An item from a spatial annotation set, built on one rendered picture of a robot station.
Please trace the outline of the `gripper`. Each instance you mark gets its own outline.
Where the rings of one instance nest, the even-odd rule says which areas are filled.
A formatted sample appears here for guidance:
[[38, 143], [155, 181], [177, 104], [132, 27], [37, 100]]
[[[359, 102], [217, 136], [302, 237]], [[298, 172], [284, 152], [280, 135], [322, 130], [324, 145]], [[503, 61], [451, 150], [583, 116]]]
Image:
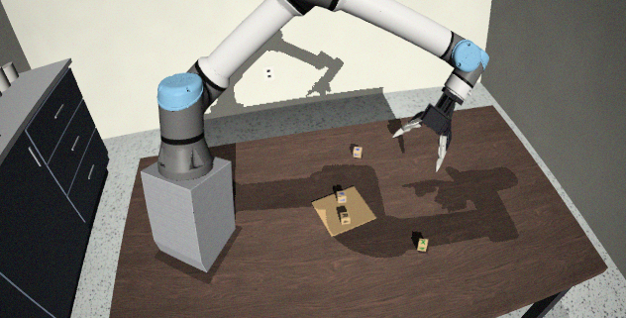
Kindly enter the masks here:
[[[447, 89], [447, 90], [445, 91], [445, 89]], [[458, 97], [455, 94], [452, 94], [448, 88], [443, 87], [442, 91], [443, 92], [445, 91], [445, 92], [442, 94], [442, 96], [440, 97], [439, 101], [437, 102], [437, 104], [435, 106], [433, 106], [432, 104], [429, 103], [427, 108], [425, 109], [425, 111], [421, 111], [421, 112], [417, 113], [410, 121], [408, 121], [393, 136], [393, 138], [397, 138], [399, 136], [402, 136], [403, 133], [409, 132], [412, 128], [420, 128], [420, 127], [422, 127], [423, 123], [425, 125], [427, 125], [427, 127], [431, 128], [433, 131], [435, 131], [436, 134], [440, 134], [439, 135], [440, 139], [438, 140], [438, 144], [440, 144], [439, 145], [440, 157], [438, 156], [438, 161], [436, 162], [436, 172], [438, 171], [438, 169], [440, 168], [440, 166], [442, 164], [442, 161], [444, 159], [444, 156], [445, 156], [445, 154], [447, 152], [447, 149], [448, 149], [449, 144], [450, 144], [451, 139], [452, 139], [452, 131], [451, 131], [451, 127], [452, 127], [451, 125], [452, 124], [450, 124], [450, 122], [452, 122], [452, 119], [450, 118], [451, 120], [449, 120], [449, 118], [448, 118], [449, 115], [450, 115], [450, 112], [451, 112], [452, 108], [454, 107], [454, 105], [456, 103], [455, 101], [457, 101], [457, 103], [459, 103], [459, 104], [461, 103], [461, 105], [464, 103], [464, 101], [460, 97]], [[448, 97], [448, 100], [447, 100], [447, 97]], [[452, 97], [452, 99], [450, 97]], [[451, 105], [452, 105], [452, 107], [451, 107]], [[439, 109], [441, 107], [442, 107], [441, 110], [443, 110], [444, 112], [442, 112]], [[447, 113], [447, 111], [449, 111], [449, 112]], [[444, 117], [444, 115], [442, 113], [444, 113], [444, 115], [446, 115], [446, 116]], [[421, 122], [421, 120], [422, 120], [422, 122]], [[410, 125], [410, 126], [406, 126], [406, 125]], [[443, 136], [441, 135], [442, 131], [444, 132]]]

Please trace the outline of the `tan square mat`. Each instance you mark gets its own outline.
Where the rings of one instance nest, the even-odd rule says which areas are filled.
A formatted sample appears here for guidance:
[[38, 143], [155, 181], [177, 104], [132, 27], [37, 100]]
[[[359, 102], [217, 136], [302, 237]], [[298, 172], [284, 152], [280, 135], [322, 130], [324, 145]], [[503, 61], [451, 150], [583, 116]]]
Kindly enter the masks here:
[[[331, 237], [376, 218], [354, 186], [345, 190], [347, 202], [338, 203], [337, 193], [312, 202]], [[350, 224], [341, 224], [340, 212], [350, 212]]]

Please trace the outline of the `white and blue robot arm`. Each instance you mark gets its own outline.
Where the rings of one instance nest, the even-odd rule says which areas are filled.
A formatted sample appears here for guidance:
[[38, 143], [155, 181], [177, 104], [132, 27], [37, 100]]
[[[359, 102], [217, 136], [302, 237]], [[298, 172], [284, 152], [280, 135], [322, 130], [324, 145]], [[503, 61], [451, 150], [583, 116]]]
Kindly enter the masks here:
[[454, 68], [444, 85], [462, 100], [471, 96], [489, 61], [488, 54], [470, 40], [395, 0], [264, 0], [208, 56], [158, 85], [157, 168], [162, 176], [190, 180], [212, 169], [204, 138], [205, 111], [260, 47], [293, 17], [304, 16], [315, 6], [344, 11], [442, 59]]

